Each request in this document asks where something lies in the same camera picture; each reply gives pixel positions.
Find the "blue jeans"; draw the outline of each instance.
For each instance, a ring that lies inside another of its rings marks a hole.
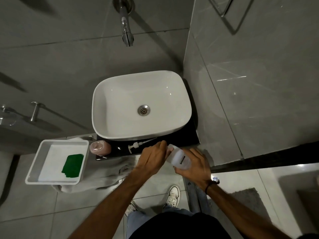
[[[164,206],[163,213],[164,212],[176,212],[176,213],[189,215],[189,216],[194,215],[194,213],[186,209],[179,209],[179,208],[171,207],[170,205]],[[126,239],[129,239],[130,236],[133,234],[133,232],[136,231],[145,222],[147,222],[150,218],[152,217],[140,211],[131,212],[129,216],[127,217]]]

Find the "vessel sink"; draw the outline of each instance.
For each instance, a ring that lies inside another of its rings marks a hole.
[[[110,140],[138,140],[181,129],[192,114],[182,78],[152,71],[103,80],[93,94],[92,124]]]

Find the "shoe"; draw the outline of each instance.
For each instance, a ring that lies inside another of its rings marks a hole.
[[[180,200],[180,194],[181,190],[179,189],[179,187],[177,185],[173,185],[168,193],[168,197],[166,199],[164,207],[170,205],[171,207],[176,208]]]
[[[136,206],[135,202],[131,201],[131,203],[127,207],[127,209],[126,209],[124,214],[127,217],[130,213],[132,213],[133,211],[137,211],[137,210],[138,210],[138,207]]]

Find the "bottle label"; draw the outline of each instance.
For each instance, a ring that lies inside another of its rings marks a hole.
[[[184,159],[185,159],[185,156],[183,156],[183,158],[181,159],[180,164],[182,164],[182,163],[183,163]]]

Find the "black countertop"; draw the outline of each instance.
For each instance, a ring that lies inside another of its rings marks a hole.
[[[165,136],[157,137],[152,141],[140,145],[140,147],[138,148],[131,148],[132,154],[129,152],[129,145],[133,145],[134,142],[142,142],[149,140],[149,138],[133,141],[114,141],[97,136],[97,140],[104,140],[108,142],[112,147],[112,151],[110,154],[105,156],[96,156],[96,160],[112,159],[128,155],[138,155],[141,154],[143,148],[153,146],[154,144],[162,140],[165,140],[167,144],[173,144],[177,147],[189,147],[192,145],[199,144],[199,139],[196,133],[196,127],[192,118],[184,127],[182,127],[180,130],[176,132],[173,132]]]

